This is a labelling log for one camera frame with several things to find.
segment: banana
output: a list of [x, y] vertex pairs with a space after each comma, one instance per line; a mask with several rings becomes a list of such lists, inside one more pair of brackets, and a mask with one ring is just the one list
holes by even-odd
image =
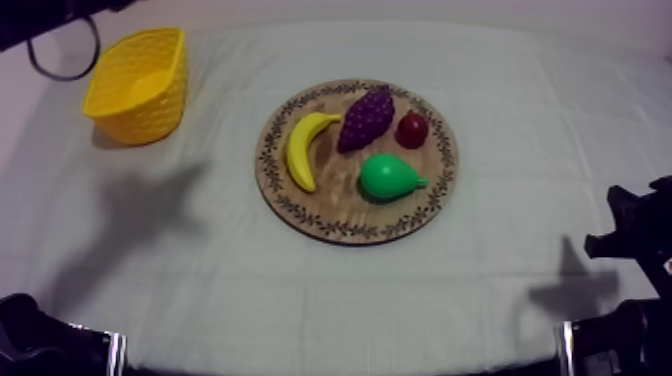
[[308, 163], [308, 147], [313, 138], [334, 121], [341, 121], [342, 115], [312, 112], [299, 120], [289, 135], [287, 145], [287, 166], [294, 182], [307, 192], [315, 191], [315, 180]]

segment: table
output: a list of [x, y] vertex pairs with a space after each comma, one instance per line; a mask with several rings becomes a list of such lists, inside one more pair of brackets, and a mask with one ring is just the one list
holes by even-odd
[[[0, 293], [127, 334], [134, 364], [237, 375], [529, 360], [554, 351], [553, 324], [655, 295], [636, 264], [582, 244], [612, 229], [610, 185], [641, 194], [672, 172], [664, 60], [401, 21], [190, 31], [188, 49], [182, 124], [145, 147], [93, 130], [86, 80], [49, 86], [0, 177]], [[461, 166], [421, 231], [349, 249], [276, 218], [253, 155], [286, 98], [358, 77], [429, 100]]]

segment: plastic pear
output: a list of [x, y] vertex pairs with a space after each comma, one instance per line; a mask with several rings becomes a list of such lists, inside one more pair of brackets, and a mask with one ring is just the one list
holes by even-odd
[[362, 165], [359, 180], [372, 197], [389, 200], [429, 184], [406, 162], [393, 154], [375, 154]]

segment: grape bunch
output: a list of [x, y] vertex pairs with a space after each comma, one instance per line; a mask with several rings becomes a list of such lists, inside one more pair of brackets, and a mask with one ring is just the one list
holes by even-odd
[[358, 150], [387, 132], [394, 118], [394, 102], [390, 87], [372, 88], [358, 99], [345, 114], [338, 139], [339, 153]]

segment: yellow basket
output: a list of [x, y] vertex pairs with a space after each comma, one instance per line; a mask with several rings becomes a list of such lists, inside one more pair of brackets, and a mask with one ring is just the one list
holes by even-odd
[[159, 140], [180, 123], [187, 76], [182, 30], [133, 34], [117, 42], [98, 62], [82, 112], [121, 143]]

